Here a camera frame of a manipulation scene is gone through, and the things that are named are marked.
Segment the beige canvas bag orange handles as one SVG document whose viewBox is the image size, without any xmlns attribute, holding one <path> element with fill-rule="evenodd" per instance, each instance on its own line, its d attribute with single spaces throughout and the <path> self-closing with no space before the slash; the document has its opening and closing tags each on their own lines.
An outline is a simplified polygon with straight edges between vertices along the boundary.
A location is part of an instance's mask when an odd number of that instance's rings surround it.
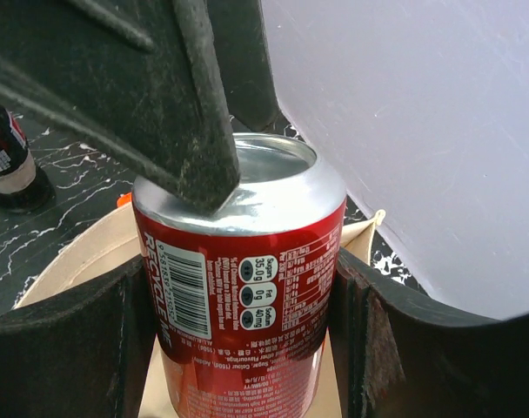
<svg viewBox="0 0 529 418">
<path fill-rule="evenodd" d="M 338 253 L 341 250 L 348 250 L 360 260 L 368 260 L 371 253 L 372 236 L 383 217 L 383 212 L 377 212 L 372 219 L 367 221 L 350 225 L 343 224 Z M 67 245 L 39 275 L 15 309 L 26 307 L 81 285 L 101 274 L 108 273 L 136 256 L 141 257 L 144 263 L 133 207 L 127 202 L 102 217 Z M 136 417 L 180 417 L 171 404 L 168 392 L 162 350 L 157 337 L 158 321 L 148 279 L 147 282 L 156 333 L 143 397 Z M 301 417 L 328 417 L 337 416 L 340 413 L 329 338 L 329 327 L 326 322 L 325 344 L 317 390 L 309 409 Z"/>
</svg>

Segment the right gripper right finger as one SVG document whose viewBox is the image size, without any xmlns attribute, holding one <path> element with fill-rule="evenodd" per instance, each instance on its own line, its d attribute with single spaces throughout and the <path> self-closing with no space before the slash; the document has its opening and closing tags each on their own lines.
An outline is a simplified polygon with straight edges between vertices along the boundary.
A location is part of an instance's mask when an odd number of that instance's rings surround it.
<svg viewBox="0 0 529 418">
<path fill-rule="evenodd" d="M 338 254 L 329 335 L 345 417 L 529 417 L 529 313 L 447 306 Z"/>
</svg>

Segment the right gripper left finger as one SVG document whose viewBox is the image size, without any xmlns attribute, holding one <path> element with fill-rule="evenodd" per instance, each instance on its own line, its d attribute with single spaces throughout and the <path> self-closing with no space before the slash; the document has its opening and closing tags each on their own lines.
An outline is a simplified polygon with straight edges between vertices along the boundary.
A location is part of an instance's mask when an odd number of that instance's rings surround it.
<svg viewBox="0 0 529 418">
<path fill-rule="evenodd" d="M 0 417 L 136 417 L 156 323 L 144 263 L 0 316 Z"/>
</svg>

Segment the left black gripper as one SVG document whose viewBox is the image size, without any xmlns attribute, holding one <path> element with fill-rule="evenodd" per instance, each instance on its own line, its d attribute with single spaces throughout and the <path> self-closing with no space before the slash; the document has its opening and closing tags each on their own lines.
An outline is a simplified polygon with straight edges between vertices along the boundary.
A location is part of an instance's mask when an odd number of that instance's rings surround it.
<svg viewBox="0 0 529 418">
<path fill-rule="evenodd" d="M 0 1 L 0 105 L 202 213 L 240 180 L 230 118 L 281 113 L 258 1 Z"/>
</svg>

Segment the red cola can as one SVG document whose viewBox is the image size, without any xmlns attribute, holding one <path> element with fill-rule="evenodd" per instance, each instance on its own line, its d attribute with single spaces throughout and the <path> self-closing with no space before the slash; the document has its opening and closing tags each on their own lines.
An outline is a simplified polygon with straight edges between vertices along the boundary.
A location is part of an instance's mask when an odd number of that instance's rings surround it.
<svg viewBox="0 0 529 418">
<path fill-rule="evenodd" d="M 345 185 L 308 144 L 234 137 L 241 180 L 201 215 L 145 178 L 132 207 L 180 417 L 301 417 L 318 386 Z"/>
</svg>

